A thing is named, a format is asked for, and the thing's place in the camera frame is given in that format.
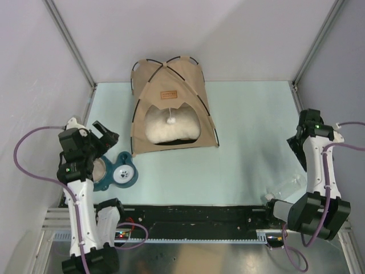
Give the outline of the steel pet bowl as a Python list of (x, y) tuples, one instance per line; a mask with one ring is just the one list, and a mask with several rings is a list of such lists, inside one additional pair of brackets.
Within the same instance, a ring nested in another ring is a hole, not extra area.
[(100, 181), (106, 175), (106, 164), (102, 159), (96, 159), (94, 161), (94, 170), (92, 172), (92, 176), (95, 184), (99, 184)]

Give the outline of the clear plastic water bottle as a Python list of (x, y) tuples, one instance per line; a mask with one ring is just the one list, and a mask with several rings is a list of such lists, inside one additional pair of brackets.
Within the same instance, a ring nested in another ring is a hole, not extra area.
[(266, 188), (266, 193), (262, 196), (263, 202), (271, 201), (271, 199), (285, 200), (293, 193), (305, 187), (307, 179), (301, 174), (295, 174), (292, 177), (276, 183)]

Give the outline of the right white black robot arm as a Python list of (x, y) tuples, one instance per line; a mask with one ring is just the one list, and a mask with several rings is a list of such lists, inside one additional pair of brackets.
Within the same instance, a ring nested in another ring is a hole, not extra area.
[(309, 236), (302, 242), (306, 247), (317, 238), (331, 240), (351, 212), (350, 203), (341, 198), (333, 166), (333, 147), (343, 144), (343, 136), (324, 123), (319, 110), (309, 108), (300, 112), (297, 133), (287, 142), (306, 171), (306, 192), (294, 204), (270, 199), (263, 221), (271, 229), (285, 223), (289, 230)]

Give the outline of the cream fluffy cushion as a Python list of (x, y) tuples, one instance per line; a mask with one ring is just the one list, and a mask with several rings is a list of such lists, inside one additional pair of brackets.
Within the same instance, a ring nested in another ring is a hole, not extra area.
[[(167, 119), (175, 117), (176, 123), (169, 125)], [(166, 143), (175, 140), (196, 140), (201, 134), (198, 115), (188, 104), (179, 108), (163, 110), (152, 105), (145, 115), (145, 135), (153, 143)]]

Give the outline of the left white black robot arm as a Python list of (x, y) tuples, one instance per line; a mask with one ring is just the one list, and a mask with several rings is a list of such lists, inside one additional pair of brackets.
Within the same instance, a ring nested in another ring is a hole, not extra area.
[(71, 118), (59, 137), (65, 163), (57, 178), (65, 187), (71, 224), (70, 258), (62, 262), (63, 273), (116, 273), (119, 259), (114, 246), (115, 229), (126, 222), (126, 213), (117, 199), (99, 205), (92, 202), (94, 161), (101, 158), (119, 139), (117, 133), (100, 122), (94, 127), (98, 138)]

